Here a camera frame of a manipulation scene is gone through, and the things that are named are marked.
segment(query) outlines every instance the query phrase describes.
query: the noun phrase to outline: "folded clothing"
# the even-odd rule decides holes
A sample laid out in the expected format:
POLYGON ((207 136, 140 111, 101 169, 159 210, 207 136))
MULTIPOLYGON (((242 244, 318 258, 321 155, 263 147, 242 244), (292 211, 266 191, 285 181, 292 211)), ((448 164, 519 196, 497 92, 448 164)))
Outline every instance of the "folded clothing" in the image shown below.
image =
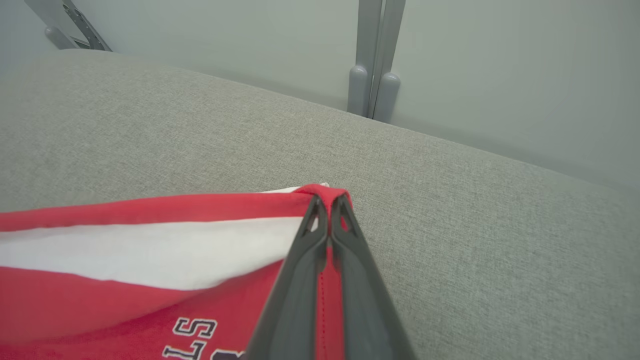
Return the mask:
MULTIPOLYGON (((0 358, 239 358, 311 198, 346 192, 285 191, 0 213, 0 358)), ((327 266, 317 359, 344 357, 340 289, 327 266)))

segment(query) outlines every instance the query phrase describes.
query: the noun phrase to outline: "gray fabric surface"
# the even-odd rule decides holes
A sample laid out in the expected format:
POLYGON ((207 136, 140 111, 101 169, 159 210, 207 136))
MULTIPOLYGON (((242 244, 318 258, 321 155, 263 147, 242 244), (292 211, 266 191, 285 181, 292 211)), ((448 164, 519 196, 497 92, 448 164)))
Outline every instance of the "gray fabric surface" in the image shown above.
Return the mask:
POLYGON ((640 207, 613 190, 98 51, 27 66, 0 111, 0 211, 327 181, 419 358, 640 358, 640 207))

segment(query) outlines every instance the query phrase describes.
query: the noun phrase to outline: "stitching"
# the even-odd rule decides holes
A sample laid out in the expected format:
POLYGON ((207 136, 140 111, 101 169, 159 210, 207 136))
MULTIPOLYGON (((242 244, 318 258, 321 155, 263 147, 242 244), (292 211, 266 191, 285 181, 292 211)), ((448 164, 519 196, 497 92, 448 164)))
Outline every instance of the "stitching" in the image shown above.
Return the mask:
POLYGON ((321 299, 322 299, 322 303, 321 303, 321 318, 322 318, 322 337, 321 337, 321 342, 322 342, 322 349, 324 352, 324 360, 327 360, 327 356, 326 356, 326 339, 325 339, 325 329, 326 329, 326 321, 324 319, 324 276, 322 275, 322 273, 320 273, 320 285, 321 285, 321 299))

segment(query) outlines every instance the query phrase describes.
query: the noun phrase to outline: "gray metal frame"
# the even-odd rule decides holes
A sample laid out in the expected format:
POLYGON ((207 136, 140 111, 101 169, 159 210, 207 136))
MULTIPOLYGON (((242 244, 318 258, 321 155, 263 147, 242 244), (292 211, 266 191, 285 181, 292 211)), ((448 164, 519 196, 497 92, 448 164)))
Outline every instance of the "gray metal frame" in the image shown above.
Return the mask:
POLYGON ((380 42, 376 51, 376 66, 367 117, 384 122, 389 122, 391 119, 397 91, 400 87, 400 79, 390 71, 396 54, 404 4, 405 0, 387 0, 382 30, 380 31, 380 42))
POLYGON ((45 36, 58 49, 81 48, 111 51, 111 48, 71 0, 24 0, 24 2, 47 25, 45 36), (60 10, 64 10, 86 39, 78 39, 65 33, 62 24, 56 18, 56 13, 60 10))
POLYGON ((358 3, 356 65, 349 71, 347 111, 361 116, 367 116, 369 108, 381 13, 382 0, 360 0, 358 3))
POLYGON ((347 111, 384 122, 391 120, 400 87, 392 74, 406 0, 360 0, 356 65, 349 71, 347 111))

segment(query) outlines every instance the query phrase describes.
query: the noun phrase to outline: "red fabric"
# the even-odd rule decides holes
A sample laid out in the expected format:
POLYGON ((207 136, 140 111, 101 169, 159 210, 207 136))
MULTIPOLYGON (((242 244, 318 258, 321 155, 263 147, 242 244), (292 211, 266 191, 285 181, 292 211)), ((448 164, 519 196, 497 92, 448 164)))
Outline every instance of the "red fabric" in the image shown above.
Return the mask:
MULTIPOLYGON (((333 199, 345 192, 308 185, 294 193, 183 195, 20 211, 0 214, 0 231, 303 216, 312 194, 330 212, 333 199)), ((328 254, 318 280, 318 360, 344 358, 340 274, 331 261, 328 254)), ((180 352, 187 359, 235 359, 250 340, 280 263, 195 291, 0 267, 0 359, 178 359, 180 352), (90 316, 74 316, 78 312, 90 316)))

